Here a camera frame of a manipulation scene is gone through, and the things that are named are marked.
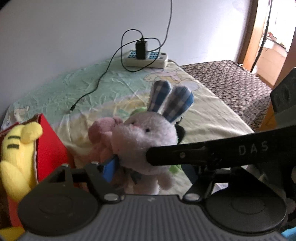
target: bunny head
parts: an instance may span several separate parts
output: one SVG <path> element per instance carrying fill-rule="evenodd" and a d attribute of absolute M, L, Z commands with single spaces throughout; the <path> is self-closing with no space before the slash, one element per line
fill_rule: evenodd
<path fill-rule="evenodd" d="M 151 147 L 176 145 L 178 142 L 172 123 L 189 109 L 193 103 L 193 94 L 185 86 L 175 86 L 171 90 L 168 81 L 156 81 L 147 111 L 132 115 L 113 129 L 112 148 L 121 166 L 144 175 L 157 175 L 169 169 L 169 166 L 149 164 L 146 152 Z M 164 111 L 159 114 L 166 99 Z"/>

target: black charger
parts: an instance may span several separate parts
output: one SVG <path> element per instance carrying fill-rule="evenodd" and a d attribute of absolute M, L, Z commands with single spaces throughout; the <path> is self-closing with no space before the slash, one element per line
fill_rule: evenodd
<path fill-rule="evenodd" d="M 141 38 L 141 40 L 136 42 L 136 59 L 146 59 L 147 54 L 147 41 Z"/>

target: bunny ear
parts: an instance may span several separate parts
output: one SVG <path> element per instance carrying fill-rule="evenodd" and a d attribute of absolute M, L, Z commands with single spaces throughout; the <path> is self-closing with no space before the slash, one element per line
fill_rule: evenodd
<path fill-rule="evenodd" d="M 151 89 L 147 111 L 157 112 L 171 90 L 172 88 L 168 81 L 155 81 Z"/>
<path fill-rule="evenodd" d="M 168 98 L 163 117 L 172 123 L 189 109 L 193 101 L 194 96 L 186 86 L 175 86 Z"/>

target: gray ribbed surface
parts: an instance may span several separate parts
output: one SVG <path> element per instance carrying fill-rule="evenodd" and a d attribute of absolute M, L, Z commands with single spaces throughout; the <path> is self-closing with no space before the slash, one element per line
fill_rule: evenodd
<path fill-rule="evenodd" d="M 115 205 L 105 205 L 94 221 L 76 233 L 62 237 L 24 234 L 21 241 L 280 241 L 273 232 L 258 237 L 230 234 L 214 226 L 196 205 L 177 196 L 127 196 Z"/>

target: white power strip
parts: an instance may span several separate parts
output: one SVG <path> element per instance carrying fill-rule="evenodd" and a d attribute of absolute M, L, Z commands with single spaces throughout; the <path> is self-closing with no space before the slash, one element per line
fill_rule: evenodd
<path fill-rule="evenodd" d="M 146 59 L 136 59 L 136 51 L 131 50 L 125 57 L 123 63 L 129 67 L 144 67 L 153 62 L 157 57 L 158 52 L 149 52 Z M 164 69 L 168 65 L 168 55 L 166 53 L 159 53 L 158 58 L 148 67 Z"/>

